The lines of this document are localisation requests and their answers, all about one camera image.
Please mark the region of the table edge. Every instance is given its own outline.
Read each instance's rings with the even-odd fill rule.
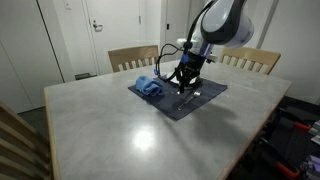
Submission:
[[[50,142],[50,153],[51,153],[51,165],[52,165],[52,173],[53,179],[61,179],[60,176],[60,166],[58,163],[57,158],[57,148],[56,142],[54,139],[54,132],[53,132],[53,125],[51,120],[51,113],[50,113],[50,105],[48,101],[48,94],[47,94],[47,87],[44,88],[44,98],[45,98],[45,105],[46,105],[46,113],[47,113],[47,122],[48,122],[48,131],[49,131],[49,142]]]
[[[246,152],[248,147],[250,146],[251,142],[254,140],[254,138],[257,136],[257,134],[261,131],[264,124],[268,121],[268,118],[270,117],[271,113],[276,109],[276,107],[279,105],[285,94],[288,92],[289,88],[291,87],[292,82],[290,82],[288,89],[283,93],[282,97],[279,99],[279,101],[274,105],[274,107],[270,110],[268,113],[269,115],[266,116],[265,120],[261,122],[258,128],[255,129],[255,132],[252,136],[249,137],[249,140],[247,143],[243,146],[243,148],[238,151],[238,153],[235,155],[235,157],[223,168],[222,172],[218,176],[217,179],[227,179],[228,175],[231,173],[231,171],[234,169],[236,164],[239,162],[243,154]]]

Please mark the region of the door frame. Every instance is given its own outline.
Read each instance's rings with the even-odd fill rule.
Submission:
[[[252,19],[252,21],[260,22],[260,25],[258,27],[255,27],[255,33],[252,37],[252,40],[246,46],[257,49],[261,48],[278,2],[279,0],[258,0],[256,9],[254,11],[254,17],[257,18]],[[161,0],[160,48],[166,42],[167,5],[168,0]]]
[[[91,27],[91,19],[90,19],[90,15],[89,15],[88,3],[87,3],[87,0],[81,0],[81,2],[82,2],[83,12],[86,17],[85,22],[87,22],[86,27],[87,27],[88,37],[89,37],[89,41],[90,41],[90,47],[91,47],[91,53],[92,53],[92,57],[93,57],[94,68],[97,72],[97,75],[101,75],[100,69],[99,69],[99,61],[97,58],[96,46],[95,46],[95,42],[94,42],[94,38],[93,38],[93,31],[92,31],[92,27]]]
[[[47,35],[50,39],[62,79],[64,79],[64,82],[74,81],[75,77],[72,74],[71,61],[54,6],[54,0],[36,1],[39,4],[39,12],[43,15],[42,20],[47,28]]]

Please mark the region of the white wall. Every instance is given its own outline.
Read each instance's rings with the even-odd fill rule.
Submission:
[[[293,81],[287,95],[311,103],[320,99],[319,7],[319,0],[279,0],[261,48],[281,53],[271,75]]]
[[[87,29],[89,19],[85,16],[82,0],[68,0],[71,10],[66,10],[65,0],[52,1],[68,49],[72,74],[97,74]]]

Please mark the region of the gray table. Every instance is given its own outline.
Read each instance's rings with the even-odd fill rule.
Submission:
[[[174,122],[127,89],[153,68],[45,88],[57,179],[224,179],[291,85],[206,64],[202,77],[228,89]]]

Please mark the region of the chair backrest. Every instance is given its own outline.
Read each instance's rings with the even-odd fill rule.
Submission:
[[[224,48],[221,53],[220,62],[226,62],[228,65],[233,65],[242,69],[248,65],[248,70],[253,71],[255,69],[256,72],[260,72],[263,65],[266,65],[267,68],[264,71],[264,74],[269,75],[275,64],[278,62],[280,56],[280,53],[247,47]]]
[[[0,102],[0,179],[50,179],[50,145]]]
[[[113,72],[120,71],[119,65],[122,66],[123,70],[127,70],[128,68],[133,69],[134,65],[138,68],[140,65],[155,64],[159,56],[157,45],[117,49],[108,51],[108,54]]]

